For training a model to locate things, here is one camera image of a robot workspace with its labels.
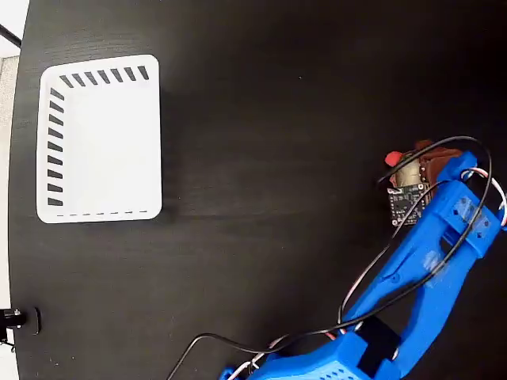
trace black table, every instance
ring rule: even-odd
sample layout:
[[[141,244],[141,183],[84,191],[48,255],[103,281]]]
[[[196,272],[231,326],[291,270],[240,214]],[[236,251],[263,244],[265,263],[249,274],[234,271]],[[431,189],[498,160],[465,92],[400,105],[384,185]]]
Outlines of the black table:
[[[264,346],[333,323],[391,232],[385,194],[371,186],[386,152],[470,134],[507,181],[506,13],[493,1],[31,2],[10,157],[10,280],[13,304],[39,306],[44,331],[16,334],[21,379],[163,379],[203,331]],[[40,75],[134,54],[160,62],[162,213],[42,223]],[[500,237],[475,266],[408,378],[505,373],[505,247]],[[397,329],[400,308],[385,315]],[[177,378],[213,379],[246,357],[207,342]]]

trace black wire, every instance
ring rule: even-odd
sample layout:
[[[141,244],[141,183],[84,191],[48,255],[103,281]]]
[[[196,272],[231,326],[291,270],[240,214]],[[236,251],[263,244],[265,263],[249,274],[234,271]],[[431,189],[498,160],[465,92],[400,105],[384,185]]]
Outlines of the black wire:
[[[417,281],[416,283],[414,283],[410,287],[406,288],[402,293],[397,294],[395,297],[389,299],[388,301],[385,301],[383,304],[377,306],[376,308],[368,311],[367,313],[365,313],[363,315],[360,315],[359,317],[353,318],[351,320],[348,320],[348,321],[345,321],[345,322],[342,322],[342,323],[339,323],[336,325],[332,325],[328,328],[306,331],[306,332],[302,332],[299,334],[290,335],[290,336],[288,336],[288,338],[286,338],[286,341],[284,343],[280,343],[274,348],[259,350],[256,348],[251,348],[250,346],[247,346],[245,344],[235,342],[231,339],[226,338],[225,336],[220,336],[218,334],[213,334],[213,333],[208,333],[208,332],[200,334],[200,335],[196,336],[192,340],[192,342],[190,342],[190,344],[187,346],[187,348],[185,349],[183,354],[181,354],[180,359],[176,362],[173,369],[171,370],[171,372],[167,376],[167,380],[171,380],[171,378],[176,374],[177,370],[180,368],[180,366],[185,361],[187,355],[190,353],[190,351],[192,351],[193,347],[200,340],[203,340],[203,339],[218,340],[218,341],[220,341],[232,348],[235,348],[239,351],[249,352],[251,354],[265,354],[265,355],[272,354],[272,353],[278,352],[280,350],[283,350],[284,348],[295,343],[297,340],[303,339],[307,336],[330,333],[330,332],[337,330],[337,329],[343,329],[343,328],[346,328],[346,327],[349,327],[352,325],[356,325],[357,323],[364,321],[364,320],[380,313],[381,311],[383,311],[387,307],[395,304],[396,302],[400,301],[402,298],[405,298],[407,295],[409,295],[410,293],[412,293],[413,291],[417,290],[419,287],[422,287],[425,283],[430,281],[445,266],[445,264],[448,263],[448,261],[451,259],[451,257],[456,252],[456,250],[465,242],[465,239],[467,238],[468,234],[473,229],[475,221],[477,220],[477,218],[480,215],[482,206],[484,205],[484,202],[486,201],[486,196],[488,194],[488,191],[490,190],[491,179],[493,178],[493,162],[491,159],[490,151],[484,146],[484,144],[482,144],[482,142],[480,142],[479,140],[477,140],[473,137],[470,137],[470,136],[449,137],[449,138],[434,142],[433,144],[428,145],[426,148],[418,150],[413,155],[411,155],[409,158],[407,158],[406,160],[404,160],[404,161],[398,163],[396,166],[394,166],[391,170],[389,170],[389,172],[386,175],[384,175],[382,178],[380,178],[377,181],[377,184],[383,183],[388,178],[390,178],[394,173],[396,173],[398,170],[400,170],[402,167],[404,167],[405,165],[408,165],[411,161],[419,158],[423,154],[426,154],[427,152],[429,152],[439,146],[442,146],[442,145],[445,145],[448,143],[452,143],[455,141],[470,141],[470,142],[476,143],[484,150],[484,152],[486,153],[487,159],[488,159],[488,177],[486,180],[486,186],[484,187],[484,193],[482,194],[482,198],[479,200],[478,206],[475,209],[474,214],[472,215],[467,228],[461,234],[458,241],[451,247],[451,249],[449,250],[447,255],[444,257],[444,259],[442,259],[442,261],[428,275],[425,275],[422,279],[420,279],[419,281]]]

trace white floor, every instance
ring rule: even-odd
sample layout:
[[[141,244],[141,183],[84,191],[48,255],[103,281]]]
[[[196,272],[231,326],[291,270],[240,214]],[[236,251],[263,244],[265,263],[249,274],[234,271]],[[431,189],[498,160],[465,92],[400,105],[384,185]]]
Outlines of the white floor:
[[[7,182],[9,178],[10,128],[13,116],[18,57],[0,58],[0,309],[10,308],[7,259]],[[12,333],[9,341],[13,342]],[[18,380],[16,355],[0,345],[0,379]]]

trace perforated blue part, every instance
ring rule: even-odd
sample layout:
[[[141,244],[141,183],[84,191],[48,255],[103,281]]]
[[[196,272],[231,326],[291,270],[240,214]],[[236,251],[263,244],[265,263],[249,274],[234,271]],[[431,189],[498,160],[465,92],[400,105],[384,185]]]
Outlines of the perforated blue part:
[[[363,380],[369,377],[357,365],[367,344],[354,332],[340,336],[310,354],[274,359],[248,380]],[[384,360],[375,380],[400,379],[399,370]]]

